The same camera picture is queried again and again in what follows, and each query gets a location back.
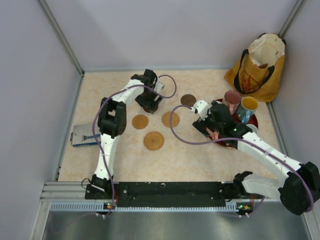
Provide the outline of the light wood coaster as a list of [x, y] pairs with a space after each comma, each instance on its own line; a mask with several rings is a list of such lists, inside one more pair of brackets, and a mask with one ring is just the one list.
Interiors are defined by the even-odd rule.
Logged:
[[149, 119], [146, 115], [139, 114], [132, 119], [131, 123], [135, 129], [141, 130], [147, 127]]

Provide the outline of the dark walnut coaster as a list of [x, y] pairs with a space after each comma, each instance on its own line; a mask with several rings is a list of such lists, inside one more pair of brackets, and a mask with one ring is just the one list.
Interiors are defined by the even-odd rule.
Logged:
[[148, 107], [143, 106], [142, 108], [147, 113], [151, 113], [151, 114], [153, 113]]
[[189, 107], [192, 107], [196, 103], [196, 101], [196, 97], [192, 94], [185, 94], [180, 98], [181, 104]]

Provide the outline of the tall pink ghost mug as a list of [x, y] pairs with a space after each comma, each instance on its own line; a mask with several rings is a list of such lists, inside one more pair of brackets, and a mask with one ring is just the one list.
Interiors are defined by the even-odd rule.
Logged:
[[224, 94], [222, 103], [228, 107], [230, 114], [233, 115], [241, 103], [241, 100], [242, 96], [237, 91], [229, 90]]

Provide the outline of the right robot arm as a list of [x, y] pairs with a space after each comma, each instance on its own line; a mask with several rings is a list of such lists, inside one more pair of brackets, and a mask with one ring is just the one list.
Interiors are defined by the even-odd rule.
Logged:
[[205, 137], [209, 137], [210, 132], [218, 133], [220, 142], [251, 156], [273, 173], [273, 178], [250, 171], [237, 174], [233, 180], [237, 197], [262, 195], [281, 201], [295, 215], [313, 210], [320, 199], [320, 173], [315, 164], [303, 164], [273, 148], [247, 125], [235, 121], [229, 108], [221, 102], [198, 100], [191, 110], [199, 115], [192, 125]]

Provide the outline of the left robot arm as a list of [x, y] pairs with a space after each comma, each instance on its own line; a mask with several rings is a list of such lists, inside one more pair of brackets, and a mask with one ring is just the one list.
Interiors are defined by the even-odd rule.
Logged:
[[96, 192], [102, 198], [113, 194], [113, 163], [120, 136], [127, 126], [127, 105], [136, 101], [147, 113], [158, 110], [162, 97], [158, 95], [165, 85], [158, 82], [153, 70], [146, 69], [143, 74], [133, 75], [127, 85], [117, 93], [101, 100], [95, 123], [100, 132], [100, 153], [96, 170], [87, 187], [88, 193]]

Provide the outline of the pink mug white inside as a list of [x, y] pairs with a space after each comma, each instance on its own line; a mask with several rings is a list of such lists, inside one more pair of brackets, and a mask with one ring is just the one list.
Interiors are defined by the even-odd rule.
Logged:
[[209, 134], [209, 138], [211, 140], [217, 140], [219, 139], [219, 133], [216, 132], [216, 131], [211, 131], [209, 128], [206, 128], [206, 131], [208, 132]]

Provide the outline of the blue mug yellow inside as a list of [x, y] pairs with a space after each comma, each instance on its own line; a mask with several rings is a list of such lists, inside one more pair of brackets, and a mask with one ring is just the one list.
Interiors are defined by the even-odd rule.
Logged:
[[255, 98], [251, 96], [244, 97], [235, 111], [235, 117], [242, 124], [247, 124], [257, 110], [258, 105], [258, 101]]

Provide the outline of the small pink mug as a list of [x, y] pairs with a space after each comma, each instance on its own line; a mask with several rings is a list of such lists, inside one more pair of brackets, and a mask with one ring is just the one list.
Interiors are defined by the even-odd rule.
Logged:
[[249, 127], [256, 134], [259, 132], [258, 127], [254, 124], [247, 124], [246, 126]]

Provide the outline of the red round tray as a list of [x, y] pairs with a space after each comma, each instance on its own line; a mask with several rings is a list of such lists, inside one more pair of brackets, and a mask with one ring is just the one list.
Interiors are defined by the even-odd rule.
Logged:
[[[233, 120], [236, 122], [236, 123], [240, 123], [241, 121], [237, 119], [236, 115], [233, 114], [232, 115], [233, 117]], [[247, 124], [253, 124], [255, 125], [258, 129], [259, 129], [259, 124], [258, 124], [258, 119], [256, 117], [255, 114], [253, 114], [251, 116], [251, 118], [249, 119], [248, 123]], [[219, 142], [215, 142], [217, 145], [220, 145], [222, 147], [225, 147], [225, 148], [228, 148], [228, 149], [233, 149], [234, 147], [232, 145], [230, 145], [229, 143], [225, 143], [224, 141], [219, 141]]]

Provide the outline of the blue white razor box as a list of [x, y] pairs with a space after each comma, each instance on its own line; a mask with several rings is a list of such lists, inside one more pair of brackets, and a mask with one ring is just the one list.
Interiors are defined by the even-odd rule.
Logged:
[[78, 124], [73, 126], [70, 142], [73, 147], [85, 147], [97, 145], [92, 131], [92, 123]]

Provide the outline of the yellow tote bag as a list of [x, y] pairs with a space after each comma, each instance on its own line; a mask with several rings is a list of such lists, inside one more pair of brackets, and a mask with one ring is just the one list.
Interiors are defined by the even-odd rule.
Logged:
[[246, 48], [224, 79], [243, 97], [270, 103], [278, 95], [285, 63], [286, 41], [264, 33]]

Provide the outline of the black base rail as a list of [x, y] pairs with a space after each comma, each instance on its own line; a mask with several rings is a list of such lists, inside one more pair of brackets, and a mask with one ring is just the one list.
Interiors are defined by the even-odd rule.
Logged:
[[226, 202], [249, 200], [258, 194], [241, 192], [222, 182], [119, 182], [114, 185], [115, 203], [123, 208], [224, 207]]

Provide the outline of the right aluminium frame post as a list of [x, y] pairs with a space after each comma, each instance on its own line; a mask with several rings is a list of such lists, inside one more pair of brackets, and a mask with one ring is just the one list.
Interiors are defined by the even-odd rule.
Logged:
[[299, 12], [302, 10], [304, 4], [306, 3], [306, 0], [297, 0], [290, 11], [287, 19], [285, 20], [283, 26], [281, 27], [278, 37], [283, 39], [290, 28], [291, 24], [295, 20], [296, 16], [299, 14]]

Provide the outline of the aluminium frame post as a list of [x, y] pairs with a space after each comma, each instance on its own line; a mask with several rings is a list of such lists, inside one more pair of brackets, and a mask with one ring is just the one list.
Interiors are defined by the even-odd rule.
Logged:
[[58, 21], [56, 20], [47, 1], [46, 0], [37, 0], [36, 2], [39, 4], [40, 8], [42, 9], [44, 15], [46, 16], [50, 26], [52, 27], [57, 39], [61, 43], [61, 45], [62, 45], [64, 51], [66, 52], [67, 56], [69, 57], [70, 61], [72, 62], [72, 64], [74, 65], [74, 67], [76, 68], [76, 70], [80, 74], [80, 76], [83, 77], [85, 74], [85, 71], [81, 67], [80, 62], [78, 61], [74, 51], [72, 50], [62, 28], [60, 27]]
[[299, 12], [302, 10], [304, 4], [306, 3], [306, 0], [297, 0], [290, 11], [287, 19], [285, 20], [283, 26], [281, 27], [278, 37], [283, 39], [290, 28], [291, 24], [295, 20], [296, 16], [299, 14]]

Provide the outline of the left aluminium frame post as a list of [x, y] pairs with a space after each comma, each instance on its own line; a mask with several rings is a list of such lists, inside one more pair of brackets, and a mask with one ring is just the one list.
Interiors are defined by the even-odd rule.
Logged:
[[72, 62], [72, 64], [74, 65], [74, 67], [76, 68], [76, 70], [80, 74], [80, 76], [83, 77], [85, 74], [85, 71], [81, 67], [80, 62], [78, 61], [74, 51], [72, 50], [62, 28], [60, 27], [58, 21], [56, 20], [47, 1], [46, 0], [37, 0], [36, 2], [39, 4], [40, 8], [42, 9], [44, 15], [46, 16], [50, 26], [52, 27], [57, 39], [61, 43], [61, 45], [62, 45], [64, 51], [66, 52], [67, 56], [69, 57], [70, 61]]

